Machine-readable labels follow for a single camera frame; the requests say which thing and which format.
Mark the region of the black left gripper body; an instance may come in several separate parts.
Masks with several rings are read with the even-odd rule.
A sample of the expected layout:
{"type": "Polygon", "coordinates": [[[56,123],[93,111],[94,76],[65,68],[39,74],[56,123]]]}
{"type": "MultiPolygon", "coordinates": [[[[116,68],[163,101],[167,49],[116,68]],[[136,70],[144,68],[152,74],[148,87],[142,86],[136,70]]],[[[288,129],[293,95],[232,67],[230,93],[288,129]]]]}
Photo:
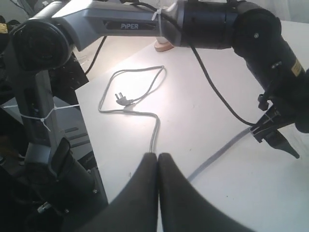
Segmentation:
{"type": "Polygon", "coordinates": [[[261,142],[277,129],[295,124],[296,129],[304,134],[309,132],[309,72],[292,92],[293,101],[272,98],[273,105],[264,113],[255,126],[250,129],[253,137],[261,142]]]}

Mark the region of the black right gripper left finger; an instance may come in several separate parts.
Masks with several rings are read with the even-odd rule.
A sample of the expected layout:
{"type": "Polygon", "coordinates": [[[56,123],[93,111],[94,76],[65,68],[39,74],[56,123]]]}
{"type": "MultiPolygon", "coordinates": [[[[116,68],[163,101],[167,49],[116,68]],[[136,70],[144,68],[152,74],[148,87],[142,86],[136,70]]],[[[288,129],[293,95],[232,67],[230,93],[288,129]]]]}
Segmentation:
{"type": "Polygon", "coordinates": [[[155,232],[157,218],[157,157],[146,153],[129,182],[107,207],[70,216],[65,231],[155,232]]]}

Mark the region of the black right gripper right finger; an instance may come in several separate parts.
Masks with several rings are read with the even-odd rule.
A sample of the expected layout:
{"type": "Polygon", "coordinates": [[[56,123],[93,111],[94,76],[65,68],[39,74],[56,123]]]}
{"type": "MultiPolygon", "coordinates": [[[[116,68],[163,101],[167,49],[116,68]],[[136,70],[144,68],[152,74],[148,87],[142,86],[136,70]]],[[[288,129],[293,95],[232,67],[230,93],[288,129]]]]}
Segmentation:
{"type": "Polygon", "coordinates": [[[159,200],[165,232],[251,232],[204,199],[172,156],[158,157],[159,200]]]}

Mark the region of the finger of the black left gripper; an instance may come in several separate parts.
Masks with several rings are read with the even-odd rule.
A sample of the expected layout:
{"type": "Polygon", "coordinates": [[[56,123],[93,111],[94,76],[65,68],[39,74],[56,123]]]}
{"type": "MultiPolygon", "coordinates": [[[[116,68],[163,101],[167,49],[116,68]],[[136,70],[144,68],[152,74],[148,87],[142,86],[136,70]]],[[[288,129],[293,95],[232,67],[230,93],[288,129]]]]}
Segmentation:
{"type": "Polygon", "coordinates": [[[300,158],[300,155],[294,150],[288,140],[279,131],[271,132],[267,136],[267,143],[274,149],[287,152],[296,159],[300,158]]]}

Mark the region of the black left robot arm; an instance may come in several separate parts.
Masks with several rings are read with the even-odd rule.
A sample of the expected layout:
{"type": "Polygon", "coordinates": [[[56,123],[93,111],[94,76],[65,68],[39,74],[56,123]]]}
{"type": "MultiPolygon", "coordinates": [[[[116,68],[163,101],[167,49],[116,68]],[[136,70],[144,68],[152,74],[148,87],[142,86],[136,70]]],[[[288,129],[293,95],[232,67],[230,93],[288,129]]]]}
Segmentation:
{"type": "Polygon", "coordinates": [[[180,0],[167,9],[144,2],[56,0],[14,28],[4,55],[17,106],[35,150],[31,168],[57,176],[65,150],[54,117],[48,71],[63,66],[74,48],[100,37],[163,37],[175,47],[227,49],[243,58],[264,89],[264,115],[250,124],[254,138],[295,158],[299,154],[279,132],[294,124],[309,131],[309,73],[282,36],[280,19],[246,0],[180,0]]]}

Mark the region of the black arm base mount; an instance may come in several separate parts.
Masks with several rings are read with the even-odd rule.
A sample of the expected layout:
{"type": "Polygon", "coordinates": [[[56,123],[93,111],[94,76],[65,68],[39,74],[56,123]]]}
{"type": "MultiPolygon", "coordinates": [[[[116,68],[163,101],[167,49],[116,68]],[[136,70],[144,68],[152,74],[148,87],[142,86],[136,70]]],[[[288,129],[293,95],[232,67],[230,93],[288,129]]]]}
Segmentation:
{"type": "Polygon", "coordinates": [[[31,188],[65,217],[65,228],[72,231],[86,224],[108,205],[96,168],[87,170],[74,157],[65,128],[59,126],[57,112],[68,105],[55,106],[53,97],[41,102],[35,97],[16,96],[26,131],[25,175],[31,188]]]}

